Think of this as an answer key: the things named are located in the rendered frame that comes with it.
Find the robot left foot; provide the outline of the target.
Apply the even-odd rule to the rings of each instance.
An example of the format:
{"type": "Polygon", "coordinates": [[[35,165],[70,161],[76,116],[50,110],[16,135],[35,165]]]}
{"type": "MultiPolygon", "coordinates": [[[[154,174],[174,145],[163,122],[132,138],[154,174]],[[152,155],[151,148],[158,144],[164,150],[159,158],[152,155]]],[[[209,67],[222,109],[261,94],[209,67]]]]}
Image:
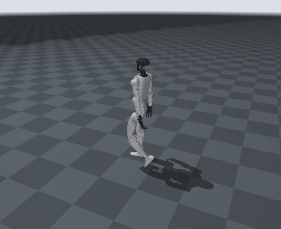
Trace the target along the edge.
{"type": "Polygon", "coordinates": [[[146,166],[154,159],[154,156],[149,155],[148,158],[149,158],[149,159],[145,160],[144,167],[146,167],[146,166]]]}

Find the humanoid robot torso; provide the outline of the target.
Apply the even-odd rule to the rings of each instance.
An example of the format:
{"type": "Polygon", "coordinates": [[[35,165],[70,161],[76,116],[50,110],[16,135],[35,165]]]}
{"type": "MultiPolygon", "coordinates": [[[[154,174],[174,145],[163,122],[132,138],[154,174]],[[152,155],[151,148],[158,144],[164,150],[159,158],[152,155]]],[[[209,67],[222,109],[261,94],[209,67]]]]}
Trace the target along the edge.
{"type": "MultiPolygon", "coordinates": [[[[142,112],[142,116],[146,114],[146,105],[144,104],[144,100],[147,99],[148,93],[149,93],[149,88],[150,88],[150,80],[151,77],[148,73],[146,73],[148,76],[147,77],[141,77],[141,73],[139,75],[136,75],[134,78],[139,78],[139,95],[140,95],[140,108],[142,112]]],[[[135,95],[133,94],[133,97],[135,95]]]]}

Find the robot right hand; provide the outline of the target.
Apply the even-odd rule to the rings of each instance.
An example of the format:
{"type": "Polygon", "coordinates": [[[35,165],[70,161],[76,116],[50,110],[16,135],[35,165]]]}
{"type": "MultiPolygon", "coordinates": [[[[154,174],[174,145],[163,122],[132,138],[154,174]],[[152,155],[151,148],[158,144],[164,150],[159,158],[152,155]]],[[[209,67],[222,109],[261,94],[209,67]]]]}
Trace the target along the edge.
{"type": "Polygon", "coordinates": [[[148,116],[149,118],[149,114],[150,116],[152,116],[152,106],[148,106],[149,103],[147,104],[147,112],[146,112],[146,117],[148,116]]]}

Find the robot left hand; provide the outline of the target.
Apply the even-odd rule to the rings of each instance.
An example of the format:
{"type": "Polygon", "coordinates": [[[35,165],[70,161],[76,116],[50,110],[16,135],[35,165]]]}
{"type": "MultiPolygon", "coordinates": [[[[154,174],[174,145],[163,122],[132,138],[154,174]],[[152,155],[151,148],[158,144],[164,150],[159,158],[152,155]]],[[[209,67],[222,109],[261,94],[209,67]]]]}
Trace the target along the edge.
{"type": "Polygon", "coordinates": [[[142,127],[143,129],[148,129],[148,128],[144,127],[143,122],[142,122],[142,117],[141,117],[141,115],[138,116],[137,120],[139,121],[139,124],[141,125],[141,127],[142,127]]]}

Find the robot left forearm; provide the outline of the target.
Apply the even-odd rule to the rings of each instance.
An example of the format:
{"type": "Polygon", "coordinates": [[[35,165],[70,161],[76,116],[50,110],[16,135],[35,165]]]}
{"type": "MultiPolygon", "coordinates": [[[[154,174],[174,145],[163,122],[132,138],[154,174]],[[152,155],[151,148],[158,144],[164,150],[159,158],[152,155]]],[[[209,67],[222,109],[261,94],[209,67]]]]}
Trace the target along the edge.
{"type": "MultiPolygon", "coordinates": [[[[140,103],[138,101],[138,99],[136,97],[134,97],[132,99],[134,106],[135,106],[135,111],[136,111],[136,117],[138,118],[139,115],[141,115],[141,107],[140,107],[140,103]]],[[[141,115],[142,116],[142,115],[141,115]]]]}

